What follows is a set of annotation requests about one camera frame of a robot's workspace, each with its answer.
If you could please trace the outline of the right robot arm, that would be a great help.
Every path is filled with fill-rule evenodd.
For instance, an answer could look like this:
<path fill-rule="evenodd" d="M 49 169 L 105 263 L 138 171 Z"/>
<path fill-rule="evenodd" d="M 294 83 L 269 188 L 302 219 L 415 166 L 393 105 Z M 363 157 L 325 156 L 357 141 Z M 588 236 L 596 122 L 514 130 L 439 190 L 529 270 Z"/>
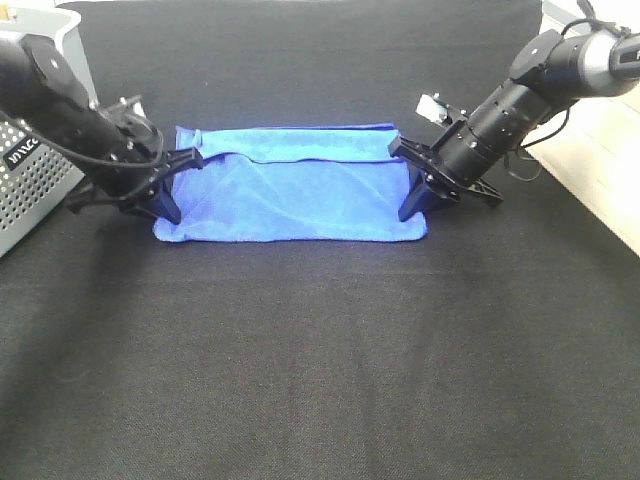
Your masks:
<path fill-rule="evenodd" d="M 423 96 L 419 113 L 443 128 L 432 145 L 397 136 L 392 156 L 409 169 L 400 221 L 456 205 L 465 195 L 490 206 L 502 195 L 483 176 L 523 146 L 525 137 L 583 98 L 615 97 L 639 83 L 639 36 L 624 27 L 586 19 L 590 32 L 545 31 L 515 57 L 507 78 L 472 112 Z"/>

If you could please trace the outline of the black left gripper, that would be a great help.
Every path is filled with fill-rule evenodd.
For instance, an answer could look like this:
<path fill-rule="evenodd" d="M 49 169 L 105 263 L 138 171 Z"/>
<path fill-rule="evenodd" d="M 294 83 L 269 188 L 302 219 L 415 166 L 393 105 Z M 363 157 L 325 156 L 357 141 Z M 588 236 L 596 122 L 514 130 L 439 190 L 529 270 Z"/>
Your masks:
<path fill-rule="evenodd" d="M 116 126 L 124 141 L 106 157 L 89 153 L 87 162 L 74 162 L 86 179 L 67 196 L 66 206 L 78 213 L 85 207 L 109 205 L 125 214 L 179 224 L 173 173 L 203 169 L 201 153 L 193 147 L 167 151 L 161 132 L 146 118 L 125 114 L 116 118 Z"/>

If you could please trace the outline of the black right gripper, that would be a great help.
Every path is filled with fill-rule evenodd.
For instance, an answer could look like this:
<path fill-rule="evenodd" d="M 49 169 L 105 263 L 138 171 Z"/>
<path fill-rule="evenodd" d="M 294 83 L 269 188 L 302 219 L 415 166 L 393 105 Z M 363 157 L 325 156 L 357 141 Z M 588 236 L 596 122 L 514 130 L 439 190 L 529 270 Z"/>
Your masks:
<path fill-rule="evenodd" d="M 503 196 L 483 179 L 498 156 L 477 139 L 464 121 L 457 121 L 433 145 L 396 136 L 388 145 L 392 157 L 404 159 L 409 172 L 409 192 L 398 209 L 398 219 L 408 221 L 457 205 L 464 195 L 495 207 Z"/>

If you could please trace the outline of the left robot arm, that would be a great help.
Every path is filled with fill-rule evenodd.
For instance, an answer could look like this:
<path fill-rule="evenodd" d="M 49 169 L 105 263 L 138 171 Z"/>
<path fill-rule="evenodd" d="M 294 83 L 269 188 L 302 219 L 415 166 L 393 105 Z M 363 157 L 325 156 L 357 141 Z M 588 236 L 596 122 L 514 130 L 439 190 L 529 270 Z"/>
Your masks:
<path fill-rule="evenodd" d="M 69 160 L 85 178 L 66 197 L 73 212 L 111 205 L 120 212 L 174 225 L 182 214 L 172 197 L 176 174 L 204 166 L 195 148 L 168 150 L 162 132 L 130 97 L 103 107 L 70 64 L 42 35 L 1 41 L 1 114 Z"/>

